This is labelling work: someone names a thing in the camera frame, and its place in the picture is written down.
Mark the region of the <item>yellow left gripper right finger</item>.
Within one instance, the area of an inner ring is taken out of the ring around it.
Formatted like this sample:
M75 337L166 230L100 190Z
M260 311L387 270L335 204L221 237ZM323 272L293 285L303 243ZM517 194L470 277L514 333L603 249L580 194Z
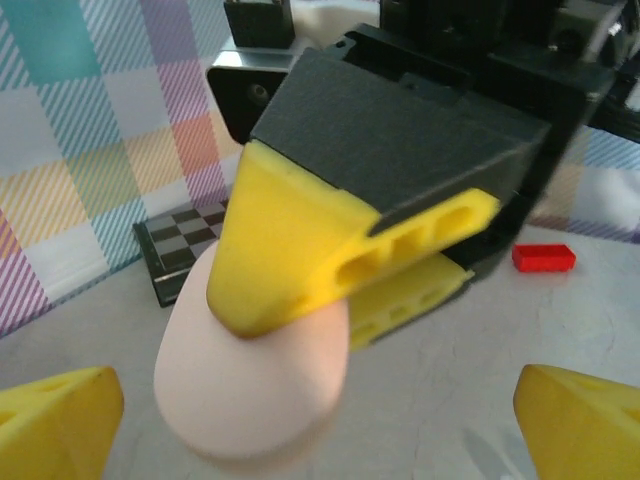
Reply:
M539 480L640 480L640 388L529 364L514 412Z

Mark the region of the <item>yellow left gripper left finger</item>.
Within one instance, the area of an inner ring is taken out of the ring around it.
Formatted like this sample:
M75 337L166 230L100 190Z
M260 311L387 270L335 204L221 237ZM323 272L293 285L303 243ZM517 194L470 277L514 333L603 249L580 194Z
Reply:
M102 480L124 413L110 366L0 391L0 480Z

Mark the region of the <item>pale pink earbud charging case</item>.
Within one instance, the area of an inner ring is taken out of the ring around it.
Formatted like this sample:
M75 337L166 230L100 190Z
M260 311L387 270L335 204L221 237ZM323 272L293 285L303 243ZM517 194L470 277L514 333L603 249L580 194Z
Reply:
M160 344L154 392L168 427L190 448L224 460L263 456L297 441L339 403L347 372L346 301L254 339L210 311L217 247L192 267Z

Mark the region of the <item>black folding chessboard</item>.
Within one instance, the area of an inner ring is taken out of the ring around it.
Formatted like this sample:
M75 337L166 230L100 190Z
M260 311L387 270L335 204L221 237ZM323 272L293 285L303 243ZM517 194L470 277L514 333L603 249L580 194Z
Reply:
M173 305L198 257L220 237L228 201L186 204L133 225L162 308Z

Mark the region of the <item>small red block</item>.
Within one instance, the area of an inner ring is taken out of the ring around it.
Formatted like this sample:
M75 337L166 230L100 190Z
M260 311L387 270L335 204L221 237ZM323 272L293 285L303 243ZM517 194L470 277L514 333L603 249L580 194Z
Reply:
M565 244L516 244L511 257L521 273L568 272L576 264L575 253Z

